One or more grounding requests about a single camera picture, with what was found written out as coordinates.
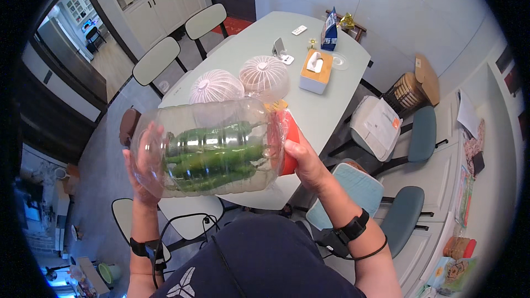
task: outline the gray tile floor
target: gray tile floor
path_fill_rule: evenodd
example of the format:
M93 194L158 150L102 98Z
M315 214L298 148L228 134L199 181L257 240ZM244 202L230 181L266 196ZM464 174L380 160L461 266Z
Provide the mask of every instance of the gray tile floor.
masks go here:
M213 33L206 35L204 38L203 45L206 51L222 40L221 35ZM193 69L201 63L202 60L193 41L184 37L179 44L182 47L179 57L188 69ZM168 76L173 74L171 77L176 80L183 75L178 65L176 65L175 69L172 69L172 72L168 69L166 73ZM346 118L348 114L351 114L363 96L367 94L371 93L359 85L343 117ZM68 228L70 224L79 225L84 236L83 240L74 242L71 235L67 233L65 235L65 245L74 258L88 256L91 260L97 259L108 264L119 265L122 268L123 276L114 285L114 289L108 295L109 297L122 297L127 292L129 284L130 250L118 230L111 212L112 201L119 198L133 197L133 191L123 164L121 152L123 147L118 140L119 124L123 112L131 106L144 113L150 109L155 109L159 103L160 98L151 88L142 87L134 79L131 79L109 107L107 114L92 134L79 161L81 183L76 187L74 204L70 208L70 217L67 225ZM339 124L335 129L334 135L324 148L323 154L327 154L348 138L348 126ZM370 159L373 157L367 156L365 152L356 149L344 151L335 158L323 157L323 161L326 165L329 165L345 157L357 159L362 166L373 162ZM308 204L311 198L314 197L309 195L304 189L299 189L292 200L297 205L306 206L305 204ZM222 227L224 223L231 221L239 212L239 210L227 212L220 221L220 226ZM160 228L166 222L167 219L159 212ZM171 244L180 240L180 238L176 231L169 227L163 237L163 242ZM168 263L168 270L181 266L197 253L198 248L198 244L194 244L174 251L172 259Z

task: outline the tissue box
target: tissue box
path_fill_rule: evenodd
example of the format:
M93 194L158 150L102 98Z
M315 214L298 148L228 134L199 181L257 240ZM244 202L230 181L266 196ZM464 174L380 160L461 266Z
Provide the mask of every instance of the tissue box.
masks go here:
M311 58L315 52L320 52L323 60L320 73L315 73L306 68L308 66L309 58ZM300 72L300 88L321 95L326 89L326 85L328 85L332 64L333 56L324 53L324 51L309 50L308 56L305 58L304 65Z

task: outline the glass plate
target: glass plate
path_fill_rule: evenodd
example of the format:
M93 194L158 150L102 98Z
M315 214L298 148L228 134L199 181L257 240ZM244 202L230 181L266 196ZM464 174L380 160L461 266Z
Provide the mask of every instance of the glass plate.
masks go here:
M333 56L333 64L331 65L332 68L335 68L337 70L347 70L350 66L346 57L344 57L340 53L331 52L330 55Z

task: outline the hand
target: hand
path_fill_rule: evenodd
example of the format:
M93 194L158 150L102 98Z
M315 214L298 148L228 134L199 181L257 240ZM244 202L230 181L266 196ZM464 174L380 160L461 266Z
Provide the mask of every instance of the hand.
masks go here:
M153 122L149 124L142 134L139 145L152 146L153 150L139 147L136 161L132 158L130 150L123 150L125 168L135 192L135 199L146 206L156 206L162 196L163 187L156 179L156 177L162 177L161 159L160 154L154 148L160 144L163 131L163 126L156 127Z
M286 140L283 148L288 155L298 162L295 172L304 187L314 193L319 193L331 173L321 162L300 129L298 129L298 135L300 136L300 143Z

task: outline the clear plastic bottle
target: clear plastic bottle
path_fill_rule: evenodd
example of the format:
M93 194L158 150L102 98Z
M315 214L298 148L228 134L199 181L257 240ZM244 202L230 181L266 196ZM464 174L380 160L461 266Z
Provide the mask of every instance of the clear plastic bottle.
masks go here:
M263 190L294 173L287 138L298 142L290 112L269 113L246 97L144 113L130 149L136 179L153 195L222 195Z

